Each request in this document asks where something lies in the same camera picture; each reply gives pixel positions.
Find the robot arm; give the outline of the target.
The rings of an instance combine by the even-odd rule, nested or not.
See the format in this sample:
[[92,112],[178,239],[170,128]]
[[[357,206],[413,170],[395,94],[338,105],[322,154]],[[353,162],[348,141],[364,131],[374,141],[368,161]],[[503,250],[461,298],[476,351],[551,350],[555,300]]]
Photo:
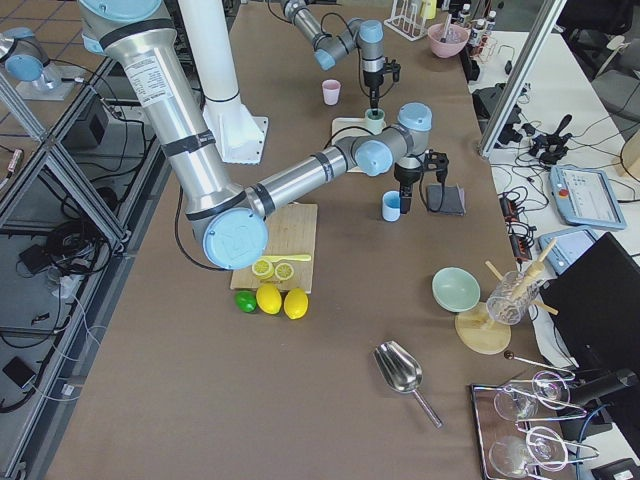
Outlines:
[[314,17],[308,1],[281,1],[280,4],[285,18],[311,44],[314,57],[324,71],[332,69],[354,50],[360,53],[370,109],[377,113],[386,64],[382,23],[379,20],[354,18],[346,23],[342,33],[333,35],[326,32]]
[[240,186],[224,159],[234,148],[256,145],[264,130],[240,100],[221,3],[179,5],[204,103],[195,99],[176,56],[176,31],[163,2],[83,1],[79,8],[86,48],[123,67],[187,196],[195,238],[219,267],[237,270],[258,260],[268,243],[265,220],[277,208],[349,170],[377,176],[427,150],[431,111],[409,103],[377,135],[341,138],[289,169]]

